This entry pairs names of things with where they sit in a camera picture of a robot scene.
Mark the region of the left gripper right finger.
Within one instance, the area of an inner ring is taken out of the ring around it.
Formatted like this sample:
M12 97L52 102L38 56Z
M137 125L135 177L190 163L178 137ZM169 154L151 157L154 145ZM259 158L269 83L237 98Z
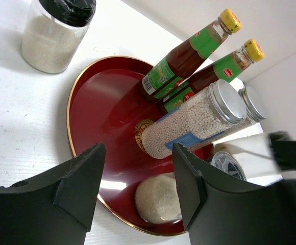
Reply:
M172 157L191 244L296 244L296 179L266 187L246 182L180 144Z

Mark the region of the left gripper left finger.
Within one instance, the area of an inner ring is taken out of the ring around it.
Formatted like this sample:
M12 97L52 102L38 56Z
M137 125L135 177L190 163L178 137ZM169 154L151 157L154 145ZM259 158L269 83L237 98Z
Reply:
M91 230L106 150L0 187L0 244L83 244Z

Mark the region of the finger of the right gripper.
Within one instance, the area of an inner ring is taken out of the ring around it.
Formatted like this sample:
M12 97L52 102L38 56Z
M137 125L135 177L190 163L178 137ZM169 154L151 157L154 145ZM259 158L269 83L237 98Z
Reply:
M270 151L281 172L296 170L296 140L288 132L268 134Z

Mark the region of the black cap spice jar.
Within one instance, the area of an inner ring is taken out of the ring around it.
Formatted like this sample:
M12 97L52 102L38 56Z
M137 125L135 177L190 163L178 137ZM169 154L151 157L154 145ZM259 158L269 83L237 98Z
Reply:
M281 170L271 151L270 138L267 133L218 143L214 146L214 152L220 151L230 154L239 163L247 179L282 178Z

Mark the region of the blue label jar silver lid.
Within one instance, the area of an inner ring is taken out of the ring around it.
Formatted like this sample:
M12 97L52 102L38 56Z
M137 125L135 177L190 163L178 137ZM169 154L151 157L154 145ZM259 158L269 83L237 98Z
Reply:
M240 130L253 126L256 123L260 123L261 121L267 119L266 108L257 92L252 87L245 86L238 91L238 94L245 104L246 118L238 125L227 129L220 136L221 138L232 135Z

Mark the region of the chrome top grinder jar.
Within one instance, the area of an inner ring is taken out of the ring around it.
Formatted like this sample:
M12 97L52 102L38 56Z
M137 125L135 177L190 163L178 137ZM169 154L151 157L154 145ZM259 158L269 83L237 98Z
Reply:
M207 163L223 172L246 181L245 173L237 160L220 151L208 158ZM135 206L147 223L164 224L182 218L175 174L160 174L142 181L135 192Z

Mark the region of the blue label peppercorn jar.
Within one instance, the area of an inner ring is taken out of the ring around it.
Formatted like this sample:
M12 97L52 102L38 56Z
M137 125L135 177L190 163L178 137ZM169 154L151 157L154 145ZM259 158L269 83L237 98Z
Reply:
M146 128L142 144L148 155L163 159L171 155L173 144L191 148L245 118L245 104L238 92L228 82L218 80Z

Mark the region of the sauce bottle yellow cap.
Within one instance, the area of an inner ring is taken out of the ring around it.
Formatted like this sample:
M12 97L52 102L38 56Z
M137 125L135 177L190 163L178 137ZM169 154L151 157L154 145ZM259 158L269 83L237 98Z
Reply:
M173 89L159 103L159 110L166 115L189 100L195 94L219 79L232 82L250 65L265 57L264 51L255 39L246 41L243 46L212 64L204 67Z
M190 77L213 52L242 27L231 9L173 48L138 83L138 91L148 101L156 102Z

